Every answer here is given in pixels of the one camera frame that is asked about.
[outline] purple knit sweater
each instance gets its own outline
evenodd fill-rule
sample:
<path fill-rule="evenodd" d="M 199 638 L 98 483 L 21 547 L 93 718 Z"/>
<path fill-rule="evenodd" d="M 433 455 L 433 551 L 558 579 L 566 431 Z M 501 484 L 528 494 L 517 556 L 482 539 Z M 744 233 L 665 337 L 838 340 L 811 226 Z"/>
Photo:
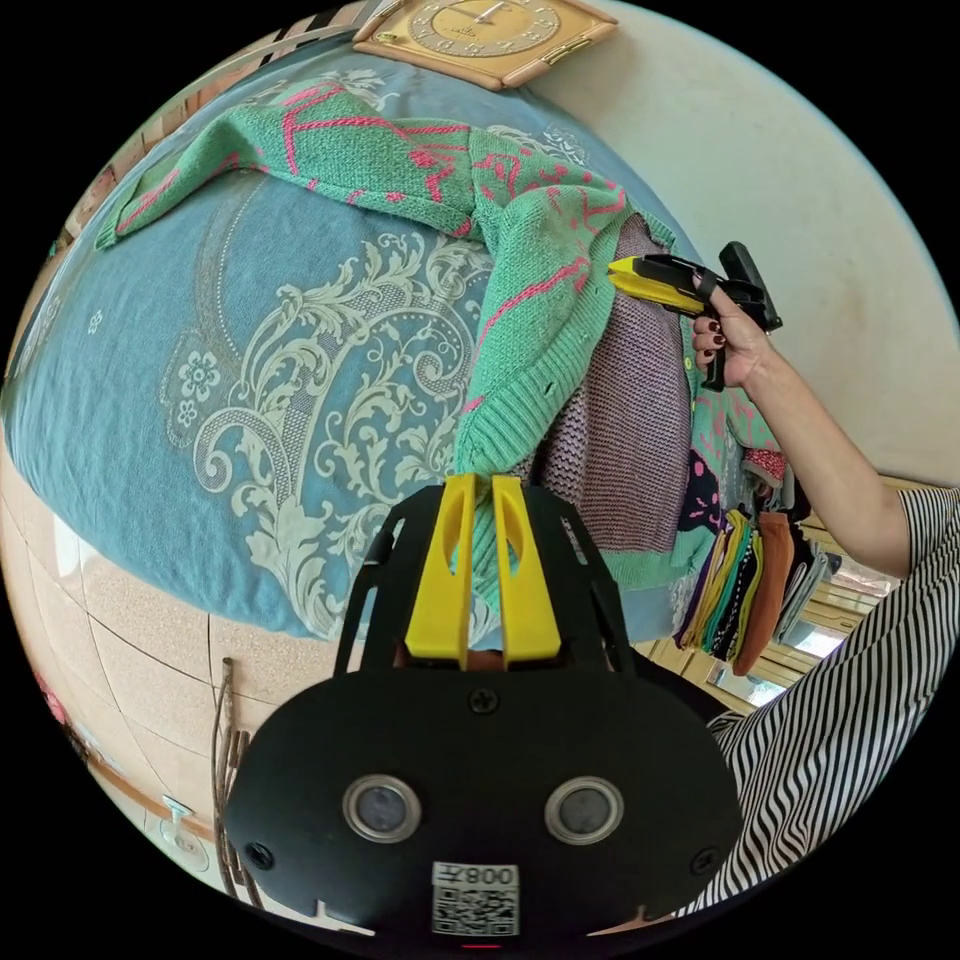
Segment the purple knit sweater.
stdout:
<path fill-rule="evenodd" d="M 663 253 L 643 218 L 617 258 Z M 690 466 L 690 389 L 680 321 L 617 292 L 583 382 L 514 473 L 576 506 L 604 551 L 669 552 Z"/>

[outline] screw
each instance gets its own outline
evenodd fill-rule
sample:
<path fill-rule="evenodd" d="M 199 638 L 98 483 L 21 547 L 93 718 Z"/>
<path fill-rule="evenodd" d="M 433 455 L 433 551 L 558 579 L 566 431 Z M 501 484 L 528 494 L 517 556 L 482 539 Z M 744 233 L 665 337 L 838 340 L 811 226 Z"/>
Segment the screw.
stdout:
<path fill-rule="evenodd" d="M 493 690 L 488 690 L 486 687 L 474 690 L 467 702 L 474 713 L 481 715 L 493 713 L 500 706 L 500 698 Z"/>
<path fill-rule="evenodd" d="M 695 877 L 702 877 L 705 873 L 709 873 L 717 863 L 717 851 L 714 847 L 707 847 L 706 850 L 701 850 L 694 858 L 690 861 L 690 872 Z"/>
<path fill-rule="evenodd" d="M 269 870 L 273 866 L 273 854 L 262 843 L 248 843 L 244 853 L 258 870 Z"/>

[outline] yellow plastic part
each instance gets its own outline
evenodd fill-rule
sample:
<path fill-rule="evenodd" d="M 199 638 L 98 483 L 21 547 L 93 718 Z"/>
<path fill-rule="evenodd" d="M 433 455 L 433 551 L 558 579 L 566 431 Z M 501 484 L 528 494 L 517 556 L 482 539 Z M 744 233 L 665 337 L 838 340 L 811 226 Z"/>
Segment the yellow plastic part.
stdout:
<path fill-rule="evenodd" d="M 519 479 L 493 478 L 493 510 L 497 526 L 504 667 L 509 669 L 511 663 L 551 660 L 560 653 L 560 631 Z M 510 547 L 517 557 L 514 570 L 511 570 Z"/>
<path fill-rule="evenodd" d="M 475 497 L 473 474 L 447 478 L 406 636 L 411 656 L 455 660 L 461 670 L 467 668 L 473 596 Z"/>
<path fill-rule="evenodd" d="M 624 257 L 622 260 L 614 260 L 607 268 L 610 282 L 618 290 L 637 300 L 661 303 L 678 313 L 697 317 L 703 313 L 705 307 L 696 297 L 687 296 L 669 283 L 637 276 L 633 272 L 633 259 L 633 257 Z"/>

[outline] bed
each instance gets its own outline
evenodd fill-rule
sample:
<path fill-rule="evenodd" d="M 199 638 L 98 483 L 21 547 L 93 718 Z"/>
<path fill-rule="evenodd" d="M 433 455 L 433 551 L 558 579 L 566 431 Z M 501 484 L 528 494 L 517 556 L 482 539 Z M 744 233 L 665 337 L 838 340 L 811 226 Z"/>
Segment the bed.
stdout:
<path fill-rule="evenodd" d="M 118 192 L 223 111 L 313 78 L 387 118 L 454 117 L 603 173 L 698 259 L 643 180 L 563 111 L 342 41 L 222 94 Z M 336 640 L 379 523 L 449 472 L 487 251 L 250 171 L 219 176 L 109 257 L 94 249 L 107 207 L 13 359 L 0 412 L 15 466 L 81 538 L 148 583 L 271 632 Z M 322 386 L 300 389 L 317 369 Z M 725 442 L 728 506 L 745 478 L 736 439 Z M 689 587 L 626 592 L 631 639 L 669 634 Z M 479 599 L 471 644 L 500 645 Z"/>

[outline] black and white stripes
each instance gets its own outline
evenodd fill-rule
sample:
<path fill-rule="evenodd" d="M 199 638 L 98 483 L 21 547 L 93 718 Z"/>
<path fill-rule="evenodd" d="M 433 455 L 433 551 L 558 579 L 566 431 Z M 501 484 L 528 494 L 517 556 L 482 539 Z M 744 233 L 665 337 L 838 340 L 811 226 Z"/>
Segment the black and white stripes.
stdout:
<path fill-rule="evenodd" d="M 896 762 L 960 637 L 960 490 L 901 494 L 911 574 L 831 656 L 749 717 L 710 728 L 744 830 L 692 913 L 793 866 L 850 819 Z"/>

